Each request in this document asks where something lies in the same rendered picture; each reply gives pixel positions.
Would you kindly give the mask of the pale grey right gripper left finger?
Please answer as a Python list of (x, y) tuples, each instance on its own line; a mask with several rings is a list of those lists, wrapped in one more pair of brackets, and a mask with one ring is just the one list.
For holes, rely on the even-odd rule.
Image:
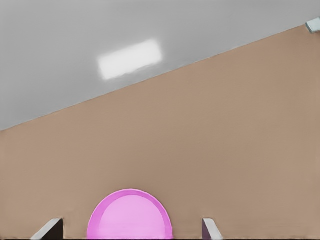
[(64, 220), (53, 218), (47, 222), (31, 240), (63, 240), (64, 239)]

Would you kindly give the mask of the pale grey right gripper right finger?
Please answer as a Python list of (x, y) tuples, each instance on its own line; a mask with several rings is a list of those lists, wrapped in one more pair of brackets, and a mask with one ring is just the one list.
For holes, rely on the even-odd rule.
[(222, 239), (216, 223), (211, 218), (202, 219), (202, 239)]

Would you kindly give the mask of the pink round plate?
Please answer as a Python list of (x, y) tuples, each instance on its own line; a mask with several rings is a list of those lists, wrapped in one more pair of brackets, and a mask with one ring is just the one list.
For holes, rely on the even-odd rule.
[(153, 195), (122, 189), (104, 198), (93, 211), (86, 231), (88, 240), (171, 240), (169, 214)]

